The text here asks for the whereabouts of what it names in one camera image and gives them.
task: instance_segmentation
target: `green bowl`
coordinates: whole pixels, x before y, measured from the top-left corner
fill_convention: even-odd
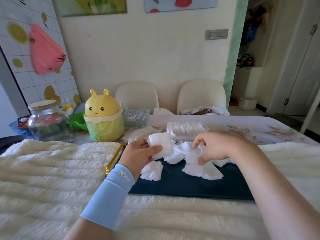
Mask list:
[[[71,124],[72,128],[88,131],[87,125],[85,123],[85,119],[83,118],[84,114],[85,114],[85,111],[81,111],[69,117],[68,123]]]

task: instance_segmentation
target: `yellow bunny trash can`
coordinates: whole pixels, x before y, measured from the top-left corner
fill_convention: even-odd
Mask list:
[[[90,138],[96,142],[118,140],[125,131],[122,107],[114,97],[109,96],[108,89],[103,91],[103,95],[97,95],[93,89],[90,93],[92,97],[85,103],[83,115]]]

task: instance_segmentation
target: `light blue arm sleeve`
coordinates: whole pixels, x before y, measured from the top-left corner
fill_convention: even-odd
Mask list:
[[[134,177],[124,165],[117,164],[94,193],[81,217],[114,230]]]

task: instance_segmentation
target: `printed logo on sleeve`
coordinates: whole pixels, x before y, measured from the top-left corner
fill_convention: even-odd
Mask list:
[[[118,172],[117,174],[119,174],[121,177],[123,177],[126,181],[130,182],[130,179],[128,178],[126,173],[123,172],[122,170],[121,170],[121,172]]]

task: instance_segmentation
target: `red painted shape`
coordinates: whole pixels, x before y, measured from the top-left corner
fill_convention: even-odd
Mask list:
[[[152,13],[152,12],[160,12],[158,9],[156,9],[156,8],[154,8],[154,9],[152,9],[151,11],[150,11],[150,13]]]
[[[174,5],[180,8],[187,8],[192,4],[192,1],[193,0],[176,0],[176,3]]]

